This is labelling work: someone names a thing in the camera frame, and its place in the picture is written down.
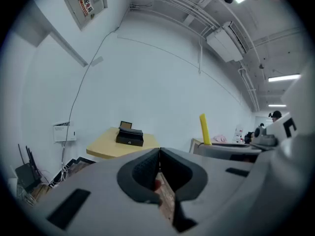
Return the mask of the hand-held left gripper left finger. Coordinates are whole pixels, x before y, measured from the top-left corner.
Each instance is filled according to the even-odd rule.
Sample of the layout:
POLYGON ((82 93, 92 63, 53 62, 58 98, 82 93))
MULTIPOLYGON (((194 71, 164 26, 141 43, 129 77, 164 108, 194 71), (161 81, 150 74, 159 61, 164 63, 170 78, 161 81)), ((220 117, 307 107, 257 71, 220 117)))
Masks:
POLYGON ((138 203, 117 183, 122 165, 148 150, 91 164, 49 191, 27 214, 50 236, 176 236, 177 231, 161 214, 157 204, 138 203), (65 229, 48 218, 75 190, 89 192, 65 229))

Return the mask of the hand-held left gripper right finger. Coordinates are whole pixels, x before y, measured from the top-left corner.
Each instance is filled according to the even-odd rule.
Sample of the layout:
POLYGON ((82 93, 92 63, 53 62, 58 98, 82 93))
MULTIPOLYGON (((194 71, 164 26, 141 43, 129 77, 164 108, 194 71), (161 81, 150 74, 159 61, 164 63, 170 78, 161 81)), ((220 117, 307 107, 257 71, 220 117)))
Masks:
POLYGON ((161 148, 160 168, 175 194, 172 225, 159 236, 250 236, 249 211, 258 163, 161 148))

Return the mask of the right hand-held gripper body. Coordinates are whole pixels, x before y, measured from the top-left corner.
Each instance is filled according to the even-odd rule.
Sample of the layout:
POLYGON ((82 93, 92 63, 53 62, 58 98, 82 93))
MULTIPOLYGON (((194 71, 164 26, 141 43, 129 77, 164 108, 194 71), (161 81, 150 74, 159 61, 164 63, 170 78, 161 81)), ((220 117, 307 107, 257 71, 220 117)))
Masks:
POLYGON ((257 128, 250 145, 260 149, 273 149, 286 139, 298 134, 297 127, 290 113, 286 113, 266 128, 257 128))

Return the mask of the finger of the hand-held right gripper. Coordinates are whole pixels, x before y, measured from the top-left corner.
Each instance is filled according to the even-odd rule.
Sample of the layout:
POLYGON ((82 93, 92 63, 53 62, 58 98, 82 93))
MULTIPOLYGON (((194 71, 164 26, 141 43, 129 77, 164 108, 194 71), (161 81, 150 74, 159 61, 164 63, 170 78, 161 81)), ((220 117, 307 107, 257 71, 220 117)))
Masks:
POLYGON ((219 144, 205 145, 201 143, 197 147, 197 154, 215 159, 255 162, 261 149, 248 144, 219 144))

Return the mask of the black box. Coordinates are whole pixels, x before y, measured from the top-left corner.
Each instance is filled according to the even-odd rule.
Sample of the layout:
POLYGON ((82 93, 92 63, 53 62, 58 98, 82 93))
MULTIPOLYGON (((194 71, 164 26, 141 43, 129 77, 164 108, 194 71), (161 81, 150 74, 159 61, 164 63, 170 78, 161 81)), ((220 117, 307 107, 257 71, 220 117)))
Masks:
POLYGON ((142 147, 144 143, 142 130, 119 127, 116 143, 142 147))

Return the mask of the white and red box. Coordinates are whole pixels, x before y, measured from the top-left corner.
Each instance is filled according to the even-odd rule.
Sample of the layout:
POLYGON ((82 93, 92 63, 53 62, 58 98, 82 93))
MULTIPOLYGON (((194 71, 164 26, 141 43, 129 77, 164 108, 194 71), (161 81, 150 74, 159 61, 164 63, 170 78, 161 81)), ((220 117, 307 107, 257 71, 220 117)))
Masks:
POLYGON ((242 134, 243 134, 243 126, 241 124, 238 124, 236 126, 232 142, 234 144, 242 144, 243 143, 242 134))

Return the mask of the wooden side cabinet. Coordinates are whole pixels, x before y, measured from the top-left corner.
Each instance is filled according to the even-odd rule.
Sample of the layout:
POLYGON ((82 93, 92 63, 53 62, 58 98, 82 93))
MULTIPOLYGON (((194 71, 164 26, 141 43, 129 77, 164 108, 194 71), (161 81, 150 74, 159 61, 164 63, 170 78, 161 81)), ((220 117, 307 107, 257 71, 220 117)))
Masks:
POLYGON ((204 145, 202 138, 192 138, 189 153, 204 155, 206 149, 209 148, 209 145, 204 145))

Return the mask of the light wooden table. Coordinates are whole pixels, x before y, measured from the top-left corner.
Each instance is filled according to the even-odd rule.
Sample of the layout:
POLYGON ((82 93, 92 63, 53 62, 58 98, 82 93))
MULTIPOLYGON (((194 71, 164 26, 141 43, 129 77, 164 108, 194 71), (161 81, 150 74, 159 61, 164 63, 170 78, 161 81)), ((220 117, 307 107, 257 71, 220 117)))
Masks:
POLYGON ((93 143, 87 146, 86 153, 103 159, 111 159, 141 150, 160 147, 154 135, 151 134, 144 134, 142 147, 116 143, 118 132, 118 128, 110 127, 93 143))

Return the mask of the black router with antennas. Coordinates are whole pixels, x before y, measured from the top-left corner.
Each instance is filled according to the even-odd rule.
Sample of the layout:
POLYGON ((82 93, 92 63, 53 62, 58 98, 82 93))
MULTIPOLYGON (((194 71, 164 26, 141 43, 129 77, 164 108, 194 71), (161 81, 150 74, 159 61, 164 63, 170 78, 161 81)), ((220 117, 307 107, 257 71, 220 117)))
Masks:
POLYGON ((28 163, 26 163, 23 159, 19 144, 18 149, 23 162, 22 166, 15 169, 15 173, 18 177, 18 183, 20 183, 26 192, 32 192, 35 187, 42 183, 41 174, 37 168, 30 149, 26 146, 26 152, 29 159, 28 163))

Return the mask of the white air conditioner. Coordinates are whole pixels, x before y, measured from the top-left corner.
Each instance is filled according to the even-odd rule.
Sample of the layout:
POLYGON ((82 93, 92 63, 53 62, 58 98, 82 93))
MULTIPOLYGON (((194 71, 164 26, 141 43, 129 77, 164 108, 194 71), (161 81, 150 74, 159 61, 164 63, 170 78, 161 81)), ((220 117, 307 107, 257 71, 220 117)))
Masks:
POLYGON ((241 61, 249 51, 245 37, 232 21, 206 37, 207 44, 225 61, 241 61))

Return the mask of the bundle of white ceiling pipes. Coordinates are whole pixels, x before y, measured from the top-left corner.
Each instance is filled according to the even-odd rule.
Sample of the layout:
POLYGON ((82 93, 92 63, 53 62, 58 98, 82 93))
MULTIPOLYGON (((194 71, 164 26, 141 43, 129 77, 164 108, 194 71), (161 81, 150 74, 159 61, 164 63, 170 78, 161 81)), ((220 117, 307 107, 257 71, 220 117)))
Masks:
POLYGON ((258 86, 251 75, 259 69, 261 59, 249 30, 223 0, 132 0, 130 8, 132 11, 159 16, 191 31, 199 38, 206 53, 220 62, 225 61, 207 44, 206 37, 224 23, 234 22, 245 37, 249 51, 241 61, 227 62, 227 67, 231 68, 229 75, 238 74, 237 82, 247 91, 245 98, 250 101, 250 108, 253 111, 261 110, 258 86))

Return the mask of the white wall network box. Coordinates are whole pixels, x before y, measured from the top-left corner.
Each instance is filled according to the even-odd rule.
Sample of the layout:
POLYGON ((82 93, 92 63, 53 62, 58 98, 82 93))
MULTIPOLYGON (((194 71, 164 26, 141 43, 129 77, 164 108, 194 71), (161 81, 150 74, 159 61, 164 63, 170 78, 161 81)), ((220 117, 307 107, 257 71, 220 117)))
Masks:
POLYGON ((76 130, 70 121, 53 125, 53 139, 55 143, 76 141, 76 130))

